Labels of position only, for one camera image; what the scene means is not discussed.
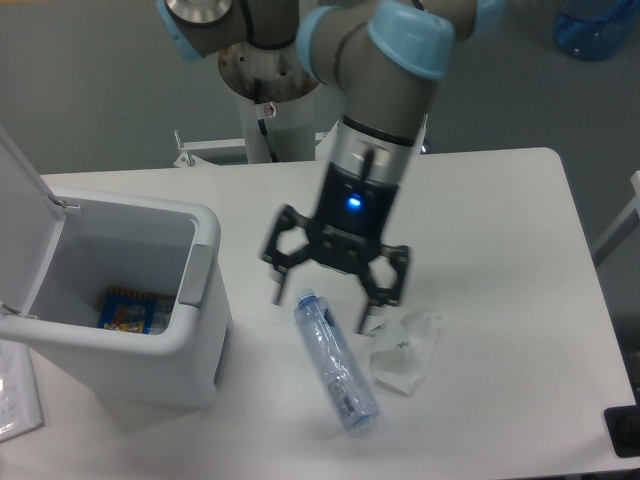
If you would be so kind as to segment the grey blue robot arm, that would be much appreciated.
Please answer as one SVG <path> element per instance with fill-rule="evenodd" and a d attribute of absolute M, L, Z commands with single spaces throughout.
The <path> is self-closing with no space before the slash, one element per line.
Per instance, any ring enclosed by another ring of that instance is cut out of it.
<path fill-rule="evenodd" d="M 247 160 L 311 160 L 306 104 L 321 86 L 340 91 L 316 209 L 277 214 L 262 259 L 279 284 L 306 261 L 355 275 L 375 309 L 399 304 L 410 264 L 382 233 L 454 44 L 494 27 L 501 1 L 365 1 L 302 14 L 296 1 L 160 1 L 181 56 L 216 56 L 236 96 Z"/>

